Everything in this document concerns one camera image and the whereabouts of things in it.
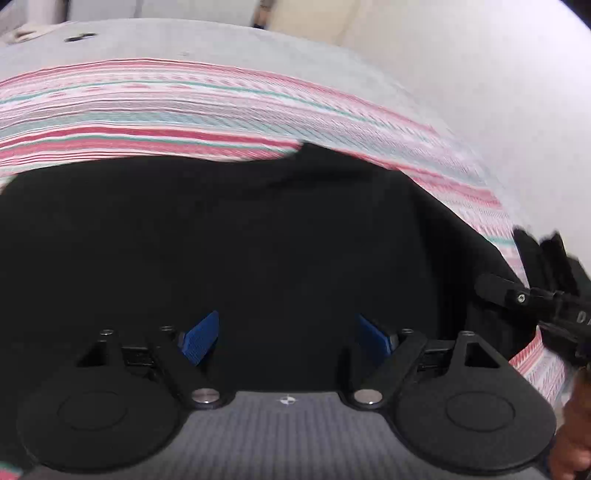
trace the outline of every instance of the black fabric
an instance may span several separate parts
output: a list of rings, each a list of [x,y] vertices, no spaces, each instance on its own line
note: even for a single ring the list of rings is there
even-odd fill
[[[534,334],[473,295],[480,273],[517,280],[492,244],[402,173],[310,144],[30,171],[0,196],[0,228],[3,421],[98,329],[133,339],[214,309],[207,374],[236,390],[338,388],[357,313],[431,338],[475,330],[506,358]]]

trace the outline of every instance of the finger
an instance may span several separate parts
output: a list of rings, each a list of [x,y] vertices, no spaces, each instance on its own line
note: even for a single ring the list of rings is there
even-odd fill
[[[567,471],[581,472],[591,466],[591,450],[573,443],[568,432],[561,428],[556,434],[556,444],[550,452],[550,460],[555,465],[562,465]]]
[[[576,473],[561,463],[550,461],[550,475],[552,480],[574,480]]]
[[[563,435],[571,442],[591,448],[591,415],[576,403],[567,403],[563,410]]]
[[[586,369],[581,369],[577,373],[570,402],[576,404],[591,416],[591,381]]]

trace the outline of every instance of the black clamp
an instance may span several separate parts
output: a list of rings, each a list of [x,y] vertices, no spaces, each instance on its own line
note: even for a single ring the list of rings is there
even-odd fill
[[[146,343],[122,347],[102,330],[21,404],[18,433],[39,463],[84,473],[133,465],[165,446],[190,411],[231,400],[183,355],[172,327],[148,332]]]
[[[548,449],[552,408],[479,335],[428,340],[403,330],[397,338],[392,354],[347,398],[383,415],[418,456],[466,475],[497,475]]]

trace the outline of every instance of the pink stripe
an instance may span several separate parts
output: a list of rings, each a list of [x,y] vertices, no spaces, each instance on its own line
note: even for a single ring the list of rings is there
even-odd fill
[[[174,137],[174,138],[190,138],[211,142],[234,142],[234,143],[257,143],[272,147],[293,147],[297,145],[296,140],[271,140],[268,138],[260,138],[246,135],[234,135],[223,133],[209,133],[203,131],[187,131],[177,130],[173,128],[124,128],[124,127],[74,127],[67,129],[60,129],[40,134],[26,135],[23,137],[13,138],[5,142],[0,142],[0,148],[18,145],[27,141],[42,140],[44,138],[66,137],[68,135],[80,134],[105,134],[105,135],[143,135],[146,137]]]
[[[149,155],[183,155],[189,157],[199,157],[200,155],[207,155],[207,156],[214,156],[214,157],[227,157],[228,160],[234,158],[250,158],[250,159],[257,159],[257,158],[277,158],[279,156],[283,156],[282,152],[274,152],[274,151],[265,151],[261,149],[257,149],[256,147],[252,148],[241,148],[237,150],[236,148],[232,148],[231,146],[228,148],[221,148],[221,147],[209,147],[207,145],[199,145],[199,144],[163,144],[163,143],[147,143],[145,141],[133,141],[133,140],[126,140],[125,142],[113,142],[112,139],[109,138],[81,138],[76,140],[64,140],[64,141],[56,141],[51,143],[51,150],[48,154],[51,154],[53,151],[68,151],[68,150],[117,150],[117,151],[125,151],[125,150],[137,150],[140,152],[145,152]],[[25,156],[31,155],[38,152],[38,145],[31,144],[31,145],[22,145],[17,146],[10,151],[11,156]],[[15,166],[21,164],[28,164],[30,161],[23,161],[19,158],[10,158],[8,160],[0,161],[0,165],[2,166]]]
[[[352,100],[355,103],[360,103],[361,105],[364,105],[366,107],[370,107],[376,111],[390,115],[390,116],[396,118],[397,120],[406,122],[406,123],[413,125],[417,128],[426,130],[434,135],[438,135],[438,133],[435,131],[435,129],[433,127],[431,127],[430,125],[420,124],[418,122],[415,122],[414,120],[411,120],[410,118],[405,117],[404,115],[400,115],[396,112],[393,112],[392,110],[389,110],[387,108],[384,108],[384,107],[381,107],[381,106],[376,105],[374,103],[363,100],[355,95],[349,95],[347,93],[339,92],[338,90],[333,90],[333,89],[329,89],[327,87],[323,87],[322,85],[318,85],[318,84],[311,83],[311,82],[305,82],[303,80],[299,80],[299,79],[295,79],[293,77],[288,77],[288,76],[279,75],[279,74],[275,74],[275,73],[258,72],[256,70],[240,69],[238,67],[232,67],[232,66],[212,65],[212,64],[208,64],[208,63],[176,61],[176,60],[157,60],[157,59],[104,60],[104,61],[97,61],[97,62],[82,63],[82,64],[77,64],[77,65],[52,67],[52,68],[48,68],[48,69],[37,70],[36,72],[24,73],[24,74],[12,77],[10,79],[4,80],[3,82],[0,82],[0,88],[12,85],[14,83],[22,84],[23,81],[27,80],[27,79],[38,79],[40,77],[44,77],[44,76],[48,76],[48,75],[52,75],[52,74],[56,74],[56,73],[71,73],[71,72],[79,72],[79,71],[85,71],[85,70],[93,70],[93,69],[95,69],[97,67],[101,67],[101,66],[111,66],[111,67],[148,66],[149,67],[149,66],[152,66],[153,64],[156,64],[158,66],[174,65],[176,67],[181,67],[183,69],[189,69],[189,70],[195,70],[196,67],[199,67],[202,70],[210,70],[213,72],[221,72],[221,73],[232,72],[232,73],[239,73],[241,75],[248,74],[251,77],[261,77],[261,78],[265,78],[265,79],[279,80],[284,83],[291,83],[292,85],[298,85],[298,86],[305,87],[307,90],[313,89],[313,90],[316,90],[317,92],[322,92],[322,93],[325,93],[325,94],[328,94],[331,96],[335,96],[338,98]]]
[[[0,468],[0,480],[17,480],[20,475]]]

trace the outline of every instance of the teal stripe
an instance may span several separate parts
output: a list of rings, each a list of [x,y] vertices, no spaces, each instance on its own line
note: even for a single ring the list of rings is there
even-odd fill
[[[224,86],[224,85],[213,85],[211,83],[202,83],[202,82],[188,82],[185,80],[142,80],[142,81],[137,81],[137,80],[120,80],[117,82],[99,82],[99,83],[85,83],[82,85],[76,85],[76,86],[71,86],[71,87],[63,87],[63,88],[57,88],[57,89],[50,89],[50,90],[44,90],[43,92],[35,92],[35,93],[30,93],[29,95],[20,95],[20,96],[16,96],[16,97],[12,97],[6,100],[0,100],[0,105],[4,105],[6,103],[10,103],[10,102],[18,102],[21,100],[29,100],[31,98],[36,98],[39,97],[41,95],[48,95],[51,93],[57,93],[57,92],[63,92],[64,90],[73,90],[73,89],[78,89],[78,88],[84,88],[84,87],[94,87],[94,86],[103,86],[103,85],[121,85],[124,83],[139,83],[139,84],[143,84],[143,83],[166,83],[166,84],[176,84],[176,85],[192,85],[192,86],[200,86],[200,87],[206,87],[206,88],[212,88],[212,89],[216,89],[216,90],[228,90],[228,91],[232,91],[232,92],[247,92],[247,93],[260,93],[262,95],[270,95],[270,96],[274,96],[274,97],[278,97],[278,98],[285,98],[288,100],[293,100],[295,102],[300,102],[300,103],[305,103],[306,105],[310,105],[316,108],[320,108],[322,110],[327,110],[329,112],[333,112],[333,113],[338,113],[339,115],[343,115],[343,116],[347,116],[349,118],[353,118],[355,120],[359,120],[362,122],[367,122],[369,124],[373,124],[373,125],[378,125],[380,127],[392,127],[391,124],[386,123],[386,122],[378,122],[376,120],[371,120],[368,118],[365,118],[363,116],[359,116],[359,115],[354,115],[352,113],[349,112],[345,112],[343,110],[340,110],[338,108],[334,108],[331,106],[327,106],[327,105],[322,105],[321,103],[317,103],[317,102],[311,102],[309,100],[304,100],[298,97],[294,97],[291,95],[288,95],[286,93],[277,93],[277,92],[269,92],[267,90],[259,90],[259,89],[253,89],[253,88],[246,88],[246,87],[229,87],[229,86]]]
[[[173,125],[200,126],[206,128],[220,128],[220,121],[216,115],[196,115],[194,113],[171,113],[163,115],[159,112],[147,110],[143,112],[85,112],[70,115],[59,115],[44,120],[29,121],[24,124],[12,125],[2,130],[4,137],[16,137],[18,135],[32,134],[34,130],[43,130],[52,127],[78,126],[85,122],[101,122],[111,125],[147,125],[149,128],[158,128],[161,125],[169,127]],[[368,155],[375,155],[383,158],[399,158],[410,164],[436,171],[448,178],[455,179],[473,186],[483,186],[485,183],[477,175],[453,167],[444,166],[436,161],[412,152],[399,142],[391,142],[388,138],[380,137],[380,141],[374,138],[365,138],[360,132],[355,135],[343,135],[337,131],[318,130],[314,134],[301,125],[289,125],[280,122],[270,128],[268,124],[257,119],[251,119],[251,123],[243,119],[224,118],[224,126],[221,128],[230,129],[236,132],[237,129],[244,129],[248,134],[281,134],[288,135],[297,140],[321,143],[330,148],[350,148]]]
[[[0,462],[0,470],[6,470],[15,475],[22,475],[22,470],[5,462]]]
[[[263,147],[263,146],[254,146],[254,145],[236,145],[236,144],[222,144],[222,143],[212,143],[212,142],[203,142],[199,140],[171,140],[168,138],[154,138],[154,137],[140,137],[140,136],[124,136],[124,135],[74,135],[74,136],[66,136],[60,138],[43,138],[41,140],[35,140],[31,142],[23,142],[17,145],[11,145],[9,147],[2,147],[0,151],[7,150],[10,148],[17,148],[22,145],[31,145],[31,144],[41,144],[41,143],[52,143],[52,142],[63,142],[63,141],[71,141],[76,139],[107,139],[107,140],[123,140],[123,141],[143,141],[143,142],[150,142],[150,143],[168,143],[168,144],[177,144],[177,145],[204,145],[206,147],[215,147],[215,148],[231,148],[233,150],[262,150],[262,151],[269,151],[269,152],[278,152],[278,153],[287,153],[293,151],[294,148],[273,148],[273,147]]]
[[[512,238],[501,238],[500,236],[486,236],[483,235],[492,244],[507,245],[508,247],[514,247],[515,241]]]

